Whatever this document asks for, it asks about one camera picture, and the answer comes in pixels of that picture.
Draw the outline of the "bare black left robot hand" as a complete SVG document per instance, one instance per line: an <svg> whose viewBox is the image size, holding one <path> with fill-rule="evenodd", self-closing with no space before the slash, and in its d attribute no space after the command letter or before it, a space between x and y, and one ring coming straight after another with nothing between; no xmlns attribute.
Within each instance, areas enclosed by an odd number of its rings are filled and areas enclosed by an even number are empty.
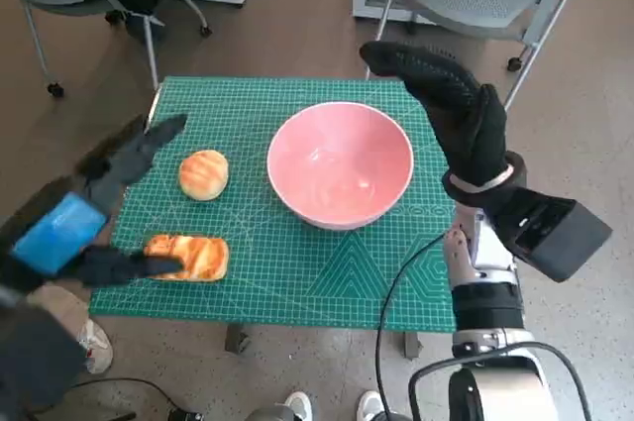
<svg viewBox="0 0 634 421"><path fill-rule="evenodd" d="M180 259L126 253L97 244L122 191L152 168L154 156L185 127L178 114L154 126L138 116L98 144L73 171L41 188L1 227L1 284L29 293L47 281L123 285L179 272Z"/></svg>

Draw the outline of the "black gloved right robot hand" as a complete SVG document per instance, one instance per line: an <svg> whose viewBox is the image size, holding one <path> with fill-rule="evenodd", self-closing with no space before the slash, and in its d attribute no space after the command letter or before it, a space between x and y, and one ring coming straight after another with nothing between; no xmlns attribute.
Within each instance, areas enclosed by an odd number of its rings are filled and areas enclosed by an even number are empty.
<svg viewBox="0 0 634 421"><path fill-rule="evenodd" d="M451 174L482 187L506 170L506 112L493 85L423 47L374 41L360 56L371 73L400 79L422 104Z"/></svg>

